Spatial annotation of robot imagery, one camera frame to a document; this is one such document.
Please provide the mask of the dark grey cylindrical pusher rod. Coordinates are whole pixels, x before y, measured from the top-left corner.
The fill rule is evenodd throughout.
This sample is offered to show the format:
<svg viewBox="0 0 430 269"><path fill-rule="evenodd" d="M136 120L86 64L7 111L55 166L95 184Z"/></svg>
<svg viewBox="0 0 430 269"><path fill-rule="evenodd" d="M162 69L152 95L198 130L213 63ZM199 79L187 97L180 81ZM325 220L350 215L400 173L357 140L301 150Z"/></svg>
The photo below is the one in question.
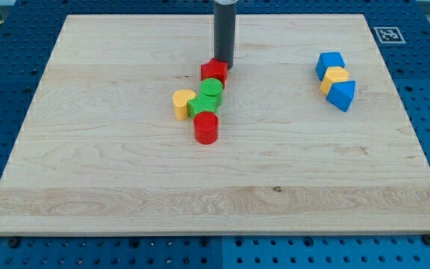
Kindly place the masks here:
<svg viewBox="0 0 430 269"><path fill-rule="evenodd" d="M234 62L234 35L237 15L237 0L214 1L214 57L228 64Z"/></svg>

